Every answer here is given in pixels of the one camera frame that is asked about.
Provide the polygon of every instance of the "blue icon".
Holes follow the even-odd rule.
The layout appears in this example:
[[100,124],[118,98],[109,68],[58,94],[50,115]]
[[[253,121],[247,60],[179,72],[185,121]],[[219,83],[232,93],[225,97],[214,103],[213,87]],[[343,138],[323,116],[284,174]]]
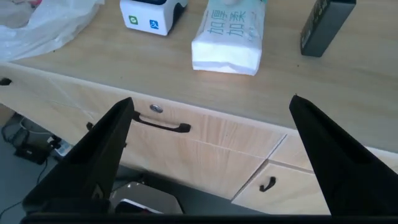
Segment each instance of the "blue icon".
[[159,23],[157,21],[150,20],[149,24],[150,24],[150,28],[159,29]]

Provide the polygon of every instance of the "plastic bag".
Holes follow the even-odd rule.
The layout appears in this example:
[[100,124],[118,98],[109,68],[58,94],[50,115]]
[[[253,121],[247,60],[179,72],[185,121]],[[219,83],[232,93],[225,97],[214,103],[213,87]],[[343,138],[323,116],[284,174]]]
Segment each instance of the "plastic bag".
[[43,0],[32,10],[27,24],[25,22],[24,26],[18,27],[18,22],[10,25],[10,21],[20,20],[19,23],[23,24],[20,15],[28,12],[22,12],[26,9],[20,4],[12,6],[5,2],[7,0],[0,0],[0,6],[6,6],[0,10],[0,61],[59,49],[89,24],[99,4],[104,4],[104,0]]
[[209,0],[192,42],[194,70],[255,75],[262,54],[266,0]]

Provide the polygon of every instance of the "black drawer handle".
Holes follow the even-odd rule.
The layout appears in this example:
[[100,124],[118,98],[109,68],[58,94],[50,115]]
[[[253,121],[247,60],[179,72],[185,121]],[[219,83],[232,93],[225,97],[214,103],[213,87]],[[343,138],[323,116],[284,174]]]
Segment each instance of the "black drawer handle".
[[271,187],[273,187],[275,184],[276,184],[276,177],[271,177],[268,186],[267,187],[265,187],[264,185],[260,186],[260,191],[266,192],[267,190],[271,189]]
[[91,123],[91,122],[87,122],[87,124],[86,124],[86,128],[87,128],[87,130],[91,130],[91,129],[93,129],[94,128],[94,124],[93,123]]
[[11,79],[9,78],[2,78],[0,80],[0,86],[8,86],[12,83]]
[[146,124],[146,125],[149,125],[149,126],[152,126],[152,127],[155,127],[155,128],[160,128],[160,129],[164,129],[164,130],[168,130],[168,131],[173,131],[173,132],[176,132],[176,133],[189,133],[191,131],[191,126],[189,124],[181,123],[180,126],[177,127],[177,128],[168,128],[168,127],[164,127],[164,126],[161,126],[161,125],[152,124],[152,123],[143,121],[143,120],[140,119],[140,115],[141,115],[140,113],[135,111],[133,116],[132,116],[132,119],[134,121],[137,121],[138,123],[141,123],[141,124]]

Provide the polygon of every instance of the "white tissue package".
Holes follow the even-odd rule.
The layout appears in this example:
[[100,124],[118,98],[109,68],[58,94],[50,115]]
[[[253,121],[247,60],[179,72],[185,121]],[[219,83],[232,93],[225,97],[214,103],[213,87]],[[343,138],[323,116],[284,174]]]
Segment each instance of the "white tissue package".
[[209,0],[192,42],[194,70],[255,75],[262,54],[266,0]]

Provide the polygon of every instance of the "black box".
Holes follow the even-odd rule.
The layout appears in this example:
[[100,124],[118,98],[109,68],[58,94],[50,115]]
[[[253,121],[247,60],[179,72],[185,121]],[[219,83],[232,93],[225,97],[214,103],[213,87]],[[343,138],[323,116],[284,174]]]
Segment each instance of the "black box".
[[356,0],[317,0],[301,33],[301,54],[321,57],[355,5]]

